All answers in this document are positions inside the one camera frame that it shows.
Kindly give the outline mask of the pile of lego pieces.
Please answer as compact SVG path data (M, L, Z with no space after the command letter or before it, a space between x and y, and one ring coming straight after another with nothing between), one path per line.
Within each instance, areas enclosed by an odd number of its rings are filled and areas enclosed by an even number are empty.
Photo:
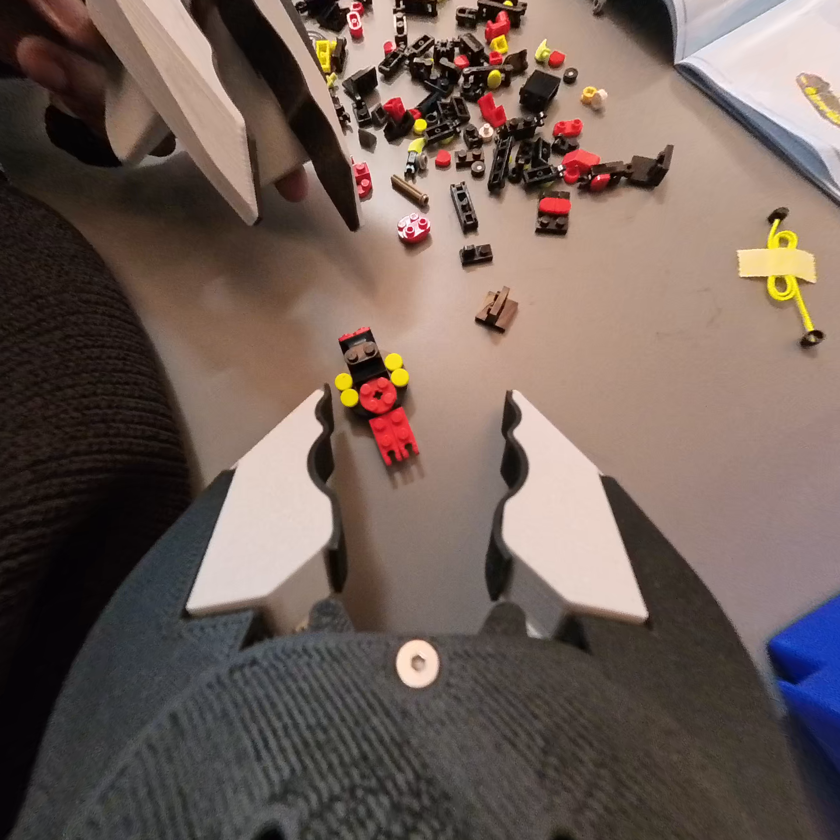
M455 37L421 34L414 40L407 18L435 19L439 2L394 2L394 37L385 42L383 59L377 67L347 75L348 42L340 33L347 28L353 40L360 40L362 17L371 6L295 3L300 15L336 34L314 35L312 43L341 128L350 127L350 115L337 96L338 83L350 100L363 148L375 147L377 134L370 128L389 143L411 139L402 178L416 184L431 150L437 169L453 165L477 179L486 177L492 195L507 184L539 187L534 231L555 236L568 232L571 194L551 185L579 186L592 194L622 182L632 186L627 180L631 160L603 161L582 149L580 119L556 122L549 140L539 134L560 85L572 85L579 72L564 68L564 53L546 41L534 51L532 70L526 49L511 50L511 31L522 25L527 2L458 7Z

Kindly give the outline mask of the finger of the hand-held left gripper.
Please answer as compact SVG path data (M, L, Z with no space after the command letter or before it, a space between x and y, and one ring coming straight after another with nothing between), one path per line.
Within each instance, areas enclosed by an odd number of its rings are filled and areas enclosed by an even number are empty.
M245 121L217 76L212 48L178 1L90 1L87 10L114 57L109 100L131 84L176 86L176 113L164 119L205 177L249 225L259 199Z
M257 193L309 162L351 231L361 225L353 167L330 90L293 2L194 2L215 69L245 120Z

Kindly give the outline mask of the black bracket brick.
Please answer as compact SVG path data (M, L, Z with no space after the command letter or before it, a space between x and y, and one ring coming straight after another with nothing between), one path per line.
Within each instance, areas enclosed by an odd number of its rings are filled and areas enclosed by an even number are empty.
M634 186L656 188L669 172L674 145L669 143L656 157L635 154L627 166L626 178Z

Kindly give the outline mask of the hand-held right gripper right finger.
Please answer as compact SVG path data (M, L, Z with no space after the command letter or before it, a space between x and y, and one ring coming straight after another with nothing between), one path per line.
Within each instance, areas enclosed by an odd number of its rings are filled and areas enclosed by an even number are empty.
M490 599L519 606L535 637L557 637L579 616L644 625L603 473L520 391L505 394L501 432L507 489L486 553Z

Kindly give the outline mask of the lego instruction booklet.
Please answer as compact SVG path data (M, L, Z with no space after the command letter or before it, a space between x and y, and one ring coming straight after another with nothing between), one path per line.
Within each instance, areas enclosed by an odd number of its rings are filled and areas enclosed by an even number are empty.
M665 6L679 73L839 203L839 2Z

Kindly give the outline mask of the person's dark knit sweater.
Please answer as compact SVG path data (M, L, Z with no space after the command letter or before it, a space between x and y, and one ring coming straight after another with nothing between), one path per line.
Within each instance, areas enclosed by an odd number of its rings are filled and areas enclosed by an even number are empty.
M91 626L190 497L167 387L119 283L2 176L2 833Z

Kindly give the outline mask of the blue storage bin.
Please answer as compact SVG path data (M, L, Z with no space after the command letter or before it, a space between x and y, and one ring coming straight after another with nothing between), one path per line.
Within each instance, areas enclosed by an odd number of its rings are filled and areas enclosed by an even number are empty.
M838 764L839 596L773 636L768 651L788 711Z

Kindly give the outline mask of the partly built lego model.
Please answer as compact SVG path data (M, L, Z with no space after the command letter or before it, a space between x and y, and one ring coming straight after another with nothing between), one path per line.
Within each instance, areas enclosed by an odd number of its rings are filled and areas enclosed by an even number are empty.
M418 454L417 440L403 403L410 374L403 357L385 353L371 329L339 337L345 370L334 378L341 404L365 420L386 467Z

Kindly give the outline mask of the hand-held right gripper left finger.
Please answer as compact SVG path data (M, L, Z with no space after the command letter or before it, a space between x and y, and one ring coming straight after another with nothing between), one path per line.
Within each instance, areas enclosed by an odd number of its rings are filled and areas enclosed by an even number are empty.
M347 576L334 469L332 395L323 385L239 461L185 610L190 617L246 610L273 634L291 634Z

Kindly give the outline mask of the person's left hand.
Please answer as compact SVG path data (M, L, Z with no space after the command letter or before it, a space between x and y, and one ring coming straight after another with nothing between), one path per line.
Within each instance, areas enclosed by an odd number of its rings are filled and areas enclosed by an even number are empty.
M104 117L109 48L81 1L2 1L2 68L89 124Z

